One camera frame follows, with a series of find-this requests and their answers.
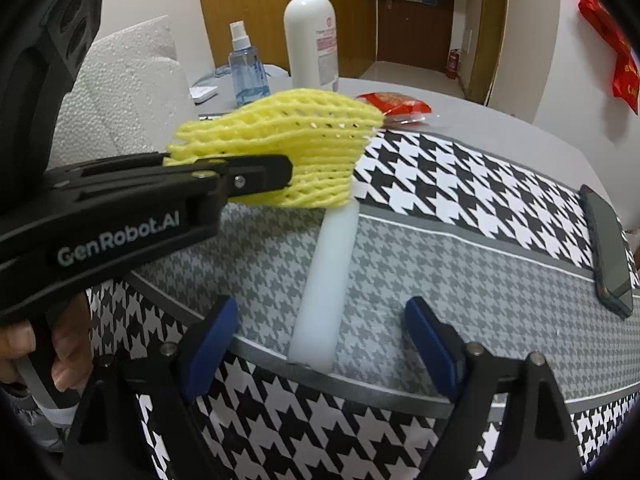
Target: metal bolt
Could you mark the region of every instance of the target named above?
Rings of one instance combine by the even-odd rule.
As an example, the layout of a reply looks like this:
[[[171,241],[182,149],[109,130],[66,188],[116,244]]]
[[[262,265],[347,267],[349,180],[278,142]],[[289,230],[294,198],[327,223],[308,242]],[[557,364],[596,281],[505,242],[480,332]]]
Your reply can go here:
[[[480,343],[469,343],[466,345],[466,351],[476,357],[481,356],[484,353],[484,346]]]
[[[536,366],[542,366],[544,363],[546,363],[545,356],[540,352],[533,352],[533,354],[531,354],[530,356],[530,359],[531,362]]]
[[[193,173],[191,173],[191,176],[194,176],[195,178],[211,178],[214,176],[218,176],[218,174],[215,171],[211,170],[200,170],[194,171]]]
[[[160,347],[160,353],[164,357],[171,357],[178,351],[178,345],[176,343],[164,343]]]
[[[100,366],[100,368],[109,368],[112,364],[113,364],[112,355],[108,354],[108,355],[101,355],[100,357],[98,357],[98,366]]]
[[[244,186],[246,186],[246,178],[244,177],[244,175],[238,175],[235,177],[234,186],[236,187],[236,189],[242,189]]]

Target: fire extinguisher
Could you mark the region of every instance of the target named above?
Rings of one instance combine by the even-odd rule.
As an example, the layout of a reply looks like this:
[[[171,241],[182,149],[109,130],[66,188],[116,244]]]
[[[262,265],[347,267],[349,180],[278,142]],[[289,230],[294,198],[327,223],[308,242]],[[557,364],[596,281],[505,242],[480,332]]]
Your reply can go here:
[[[460,50],[452,50],[449,53],[449,61],[447,62],[447,77],[449,79],[457,79],[460,70]]]

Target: human hand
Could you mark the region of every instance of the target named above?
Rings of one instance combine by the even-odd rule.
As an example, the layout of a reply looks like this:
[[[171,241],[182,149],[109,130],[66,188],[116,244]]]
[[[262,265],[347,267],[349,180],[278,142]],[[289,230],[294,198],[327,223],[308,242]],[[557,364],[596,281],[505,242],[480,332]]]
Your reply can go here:
[[[51,377],[61,392],[81,390],[92,371],[89,329],[91,317],[84,294],[75,296],[60,315],[52,330],[53,347],[58,358],[51,368]],[[35,334],[28,321],[0,328],[0,382],[24,383],[13,360],[24,357],[36,348]]]

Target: tiled floor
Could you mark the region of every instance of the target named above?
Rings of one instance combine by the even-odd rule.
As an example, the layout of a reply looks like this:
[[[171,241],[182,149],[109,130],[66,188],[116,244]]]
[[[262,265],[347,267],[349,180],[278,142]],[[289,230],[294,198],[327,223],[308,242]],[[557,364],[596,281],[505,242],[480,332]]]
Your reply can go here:
[[[415,66],[377,61],[371,65],[360,79],[413,86],[460,99],[465,98],[462,88],[460,88],[456,80],[449,79],[443,73],[425,68],[416,68]]]

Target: white lotion bottle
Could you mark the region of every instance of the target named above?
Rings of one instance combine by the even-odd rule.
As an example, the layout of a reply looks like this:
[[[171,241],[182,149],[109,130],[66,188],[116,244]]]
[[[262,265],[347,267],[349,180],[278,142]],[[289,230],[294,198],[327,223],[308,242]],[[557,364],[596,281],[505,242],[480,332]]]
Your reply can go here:
[[[284,29],[293,88],[338,90],[338,37],[329,0],[292,0]]]

